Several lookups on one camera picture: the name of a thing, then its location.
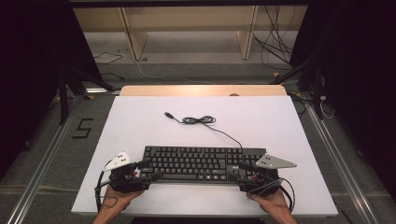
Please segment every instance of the floor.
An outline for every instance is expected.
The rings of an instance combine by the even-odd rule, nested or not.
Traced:
[[[259,39],[267,35],[256,34]],[[291,48],[296,35],[296,32],[284,35],[284,42]],[[234,32],[150,33],[138,63],[133,61],[123,34],[86,34],[86,37],[104,81],[117,87],[265,84],[289,69],[277,57],[262,52],[256,41],[252,43],[249,59],[242,60]],[[293,77],[283,85],[287,91],[296,92],[297,80],[298,77]],[[85,85],[96,88],[91,83]],[[306,99],[311,96],[310,92],[300,94]],[[91,92],[84,97],[73,97],[70,93],[73,112],[64,126],[59,125],[59,99],[54,99],[31,138],[30,149],[20,154],[0,182],[0,223],[11,220],[15,211],[24,211],[18,223],[92,222],[93,217],[72,214],[70,210],[116,95]],[[296,101],[295,107],[319,169],[340,208],[337,217],[297,217],[298,222],[396,223],[395,202],[371,166],[357,153],[342,118],[335,113],[332,119],[318,120],[309,105]],[[331,116],[331,105],[324,104],[323,110]],[[78,127],[83,119],[91,132],[89,137],[79,139],[76,136],[81,136]],[[54,142],[55,136],[62,138]],[[32,187],[35,182],[38,182],[36,189]],[[34,189],[35,193],[26,197],[28,189]],[[119,217],[114,223],[129,223],[131,219]],[[269,217],[264,220],[275,223]]]

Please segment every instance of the hand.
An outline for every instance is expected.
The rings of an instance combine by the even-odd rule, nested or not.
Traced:
[[[247,193],[247,197],[256,201],[264,212],[268,213],[273,219],[280,224],[294,224],[296,220],[291,216],[285,196],[281,189],[274,194],[262,197],[255,194]]]
[[[144,191],[130,193],[121,193],[115,191],[110,185],[107,185],[106,194],[103,199],[102,207],[96,217],[94,224],[110,223],[122,210],[124,210],[131,200],[141,195]]]

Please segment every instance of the black keyboard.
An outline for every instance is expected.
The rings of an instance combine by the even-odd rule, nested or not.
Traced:
[[[150,167],[140,176],[161,171],[160,182],[234,184],[228,172],[251,178],[253,174],[239,169],[238,162],[254,164],[265,152],[265,148],[148,146],[143,160],[151,160]]]

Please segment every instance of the white table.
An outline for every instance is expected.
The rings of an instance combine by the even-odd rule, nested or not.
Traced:
[[[289,96],[116,97],[73,213],[96,213],[93,189],[99,174],[122,151],[132,161],[141,161],[145,146],[238,147],[222,133],[203,125],[179,124],[164,112],[177,119],[210,115],[217,119],[213,128],[226,132],[243,147],[265,147],[270,155],[297,163],[296,168],[279,170],[279,176],[288,179],[295,190],[294,216],[338,214]],[[291,193],[285,182],[283,186]],[[152,184],[122,213],[133,217],[265,216],[237,186],[164,183]]]

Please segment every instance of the gray floor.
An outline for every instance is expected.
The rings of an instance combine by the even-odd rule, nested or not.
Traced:
[[[290,34],[291,45],[294,36],[295,34]],[[94,55],[107,51],[123,56],[122,59],[111,64],[98,64],[102,73],[112,73],[124,78],[103,75],[105,82],[117,87],[144,84],[200,84],[202,82],[205,84],[268,83],[274,80],[274,72],[280,74],[286,72],[264,66],[261,49],[257,43],[252,45],[249,60],[241,60],[236,37],[228,32],[150,34],[142,60],[139,61],[140,70],[132,61],[122,35],[87,34],[87,39],[90,40]],[[268,58],[266,53],[263,56],[266,63],[275,63],[272,66],[288,68],[285,64],[279,64],[269,54]],[[112,57],[102,57],[97,60],[99,63],[107,63],[114,59],[114,56]],[[287,91],[296,91],[295,80],[297,77],[285,83]],[[86,86],[93,87],[91,83],[86,83]],[[22,223],[92,222],[93,217],[75,215],[70,210],[90,164],[115,95],[89,95],[91,97],[84,97],[78,104],[65,132],[64,140]],[[71,100],[71,104],[75,104],[76,101],[76,99]],[[295,106],[297,112],[302,111],[303,108],[299,103]],[[332,110],[329,105],[325,105],[324,109]],[[73,138],[73,136],[81,136],[81,131],[77,128],[82,119],[92,119],[84,123],[92,130],[88,138]],[[24,188],[35,174],[36,168],[59,128],[59,120],[60,104],[55,98],[40,126],[37,127],[35,135],[31,138],[30,150],[20,154],[0,182],[0,223],[7,222]],[[363,223],[309,111],[302,114],[301,123],[334,201],[353,223]],[[350,138],[342,118],[335,116],[333,119],[324,119],[324,123],[378,218],[378,223],[396,223],[395,202],[390,198],[371,166],[355,153],[357,147]],[[130,220],[130,217],[119,217],[114,223],[129,223]],[[346,216],[341,213],[331,218],[297,217],[297,220],[299,223],[349,223]],[[265,219],[265,222],[274,223],[269,217]]]

